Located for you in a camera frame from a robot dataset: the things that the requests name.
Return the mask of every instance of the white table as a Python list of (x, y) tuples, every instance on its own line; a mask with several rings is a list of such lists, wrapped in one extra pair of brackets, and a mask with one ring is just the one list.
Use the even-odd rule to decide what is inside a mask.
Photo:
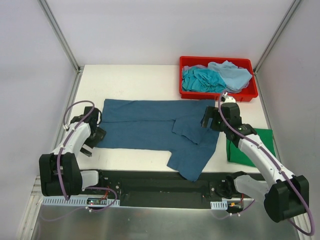
[[(91, 100), (101, 111), (105, 99), (119, 100), (180, 100), (179, 66), (177, 65), (86, 65), (75, 97), (75, 102)], [(71, 117), (83, 114), (85, 103), (76, 105)], [(260, 102), (239, 103), (243, 123), (267, 129)], [(80, 169), (161, 171), (174, 172), (167, 167), (169, 151), (142, 149), (94, 148), (92, 157), (79, 154)], [(228, 163), (226, 137), (220, 133), (216, 151), (203, 172), (259, 173), (255, 167)]]

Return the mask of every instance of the green towel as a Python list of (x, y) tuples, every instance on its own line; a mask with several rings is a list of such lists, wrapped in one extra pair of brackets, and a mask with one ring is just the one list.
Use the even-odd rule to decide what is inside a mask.
[[(255, 128), (255, 130), (266, 148), (275, 156), (272, 130), (259, 128)], [(228, 139), (226, 140), (226, 156), (230, 163), (255, 167), (253, 162)]]

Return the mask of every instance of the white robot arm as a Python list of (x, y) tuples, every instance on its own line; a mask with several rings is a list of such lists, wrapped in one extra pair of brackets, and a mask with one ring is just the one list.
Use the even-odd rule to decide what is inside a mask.
[(235, 99), (224, 95), (219, 107), (208, 106), (201, 121), (206, 128), (224, 132), (226, 138), (245, 153), (258, 168), (266, 183), (259, 182), (245, 172), (236, 172), (226, 177), (215, 189), (220, 197), (231, 199), (242, 193), (264, 205), (274, 222), (304, 214), (309, 205), (309, 182), (303, 176), (295, 176), (279, 162), (261, 141), (249, 124), (243, 124), (240, 109)]
[(51, 153), (41, 155), (39, 169), (44, 196), (79, 195), (85, 188), (98, 184), (99, 172), (80, 170), (77, 156), (82, 152), (90, 157), (91, 152), (83, 145), (93, 148), (105, 137), (106, 132), (98, 127), (99, 113), (97, 108), (85, 107), (83, 115), (71, 120), (61, 144)]

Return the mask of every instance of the red bin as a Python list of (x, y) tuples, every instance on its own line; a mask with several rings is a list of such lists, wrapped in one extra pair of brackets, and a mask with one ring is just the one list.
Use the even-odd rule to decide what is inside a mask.
[(218, 100), (220, 93), (212, 92), (195, 92), (182, 90), (182, 71), (184, 66), (203, 65), (208, 66), (210, 62), (222, 64), (228, 60), (234, 65), (247, 69), (251, 73), (252, 78), (249, 81), (248, 87), (242, 89), (239, 93), (229, 93), (237, 102), (250, 102), (253, 98), (258, 96), (257, 85), (255, 81), (254, 71), (252, 69), (251, 61), (245, 58), (228, 58), (228, 57), (202, 57), (202, 56), (181, 56), (180, 57), (180, 79), (179, 79), (179, 92), (182, 99), (215, 99)]

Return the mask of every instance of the grey wall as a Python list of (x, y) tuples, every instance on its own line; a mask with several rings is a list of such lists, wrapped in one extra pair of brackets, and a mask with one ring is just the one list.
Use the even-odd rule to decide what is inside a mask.
[(283, 163), (310, 183), (320, 227), (320, 1), (302, 2), (258, 72)]
[(0, 239), (16, 239), (75, 72), (36, 0), (0, 1)]
[(175, 65), (180, 56), (257, 64), (293, 0), (48, 0), (80, 65)]

